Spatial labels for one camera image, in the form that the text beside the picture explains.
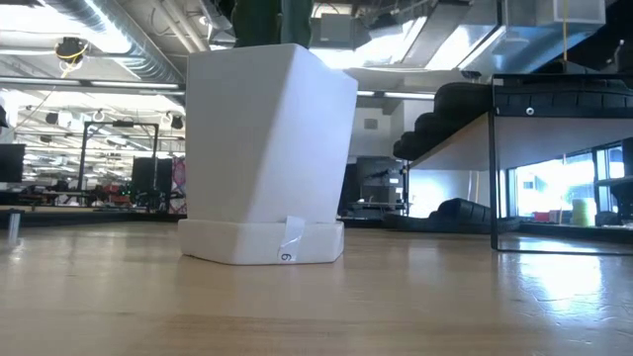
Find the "white box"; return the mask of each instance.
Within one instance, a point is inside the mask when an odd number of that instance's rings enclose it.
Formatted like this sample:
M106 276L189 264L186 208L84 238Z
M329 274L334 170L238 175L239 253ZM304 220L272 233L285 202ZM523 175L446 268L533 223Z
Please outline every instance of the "white box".
M197 53L190 56L188 70L189 219L210 223L206 226L251 226L285 225L287 217L298 217L306 231L312 224L336 231L357 82L294 44ZM185 240L217 238L216 232L205 231L202 237L191 228L180 229L183 247L189 248L184 253L210 255ZM342 238L336 235L326 245ZM216 247L200 244L201 249ZM249 264L241 257L223 259L235 261ZM257 261L277 263L278 256Z

